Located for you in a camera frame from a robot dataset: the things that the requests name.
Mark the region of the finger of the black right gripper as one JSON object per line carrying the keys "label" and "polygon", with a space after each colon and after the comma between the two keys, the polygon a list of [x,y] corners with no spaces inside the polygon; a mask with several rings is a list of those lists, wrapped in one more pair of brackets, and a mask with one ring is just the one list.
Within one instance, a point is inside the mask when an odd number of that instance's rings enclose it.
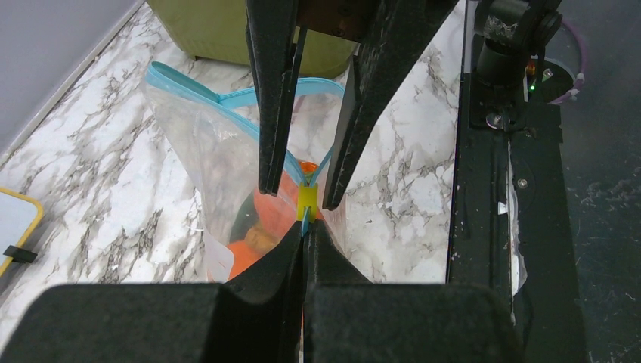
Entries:
{"label": "finger of the black right gripper", "polygon": [[336,126],[323,207],[336,209],[382,112],[451,14],[455,1],[368,1]]}
{"label": "finger of the black right gripper", "polygon": [[246,43],[259,106],[262,194],[277,195],[307,28],[296,30],[297,1],[246,1]]}

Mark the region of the orange toy pumpkin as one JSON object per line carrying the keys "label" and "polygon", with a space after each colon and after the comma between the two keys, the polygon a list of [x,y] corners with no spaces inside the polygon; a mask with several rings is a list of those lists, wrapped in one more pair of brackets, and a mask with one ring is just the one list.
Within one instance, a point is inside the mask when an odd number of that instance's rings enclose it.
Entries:
{"label": "orange toy pumpkin", "polygon": [[281,176],[276,197],[261,194],[258,188],[253,192],[254,207],[261,226],[278,240],[287,234],[296,221],[298,196],[299,183],[293,181],[286,171]]}

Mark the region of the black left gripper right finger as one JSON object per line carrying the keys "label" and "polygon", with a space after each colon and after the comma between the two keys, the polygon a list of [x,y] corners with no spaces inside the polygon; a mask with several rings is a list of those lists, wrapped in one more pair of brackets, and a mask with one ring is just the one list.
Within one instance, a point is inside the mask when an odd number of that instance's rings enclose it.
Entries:
{"label": "black left gripper right finger", "polygon": [[493,291],[372,283],[338,251],[323,222],[309,226],[304,243],[304,361],[524,361],[508,309]]}

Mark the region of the orange toy tangerine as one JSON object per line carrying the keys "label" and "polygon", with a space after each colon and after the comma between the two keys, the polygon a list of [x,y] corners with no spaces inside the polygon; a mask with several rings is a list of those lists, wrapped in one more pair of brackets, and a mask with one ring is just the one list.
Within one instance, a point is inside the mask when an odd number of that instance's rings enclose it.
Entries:
{"label": "orange toy tangerine", "polygon": [[262,254],[254,250],[244,240],[228,244],[228,249],[233,253],[234,263],[229,274],[229,280],[235,278],[248,267],[256,263]]}

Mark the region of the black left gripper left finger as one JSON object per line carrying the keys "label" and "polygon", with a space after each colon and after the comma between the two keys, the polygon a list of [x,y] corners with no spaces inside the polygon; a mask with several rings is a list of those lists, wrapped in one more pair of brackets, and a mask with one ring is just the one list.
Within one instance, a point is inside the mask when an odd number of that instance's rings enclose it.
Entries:
{"label": "black left gripper left finger", "polygon": [[227,283],[75,284],[26,310],[3,362],[296,362],[302,225]]}

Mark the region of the clear blue zip top bag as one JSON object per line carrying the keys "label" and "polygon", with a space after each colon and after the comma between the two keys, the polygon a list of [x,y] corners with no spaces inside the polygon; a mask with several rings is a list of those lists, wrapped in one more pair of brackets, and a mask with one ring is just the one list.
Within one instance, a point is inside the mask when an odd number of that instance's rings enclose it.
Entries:
{"label": "clear blue zip top bag", "polygon": [[[258,188],[255,89],[219,94],[157,61],[147,68],[144,87],[156,121],[201,196],[207,277],[229,281],[231,228],[247,195]],[[299,195],[311,187],[324,189],[344,92],[329,79],[297,82],[283,171],[299,183]],[[257,222],[244,241],[265,256],[282,239]]]}

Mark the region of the green toy vegetable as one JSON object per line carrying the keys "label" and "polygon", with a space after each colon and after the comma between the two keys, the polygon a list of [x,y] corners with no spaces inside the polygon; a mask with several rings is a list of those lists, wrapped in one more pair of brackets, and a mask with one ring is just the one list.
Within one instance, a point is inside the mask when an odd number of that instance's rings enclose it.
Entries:
{"label": "green toy vegetable", "polygon": [[254,194],[251,192],[247,195],[236,214],[231,228],[229,242],[233,243],[244,240],[249,229],[254,227],[258,221],[259,217],[255,210]]}

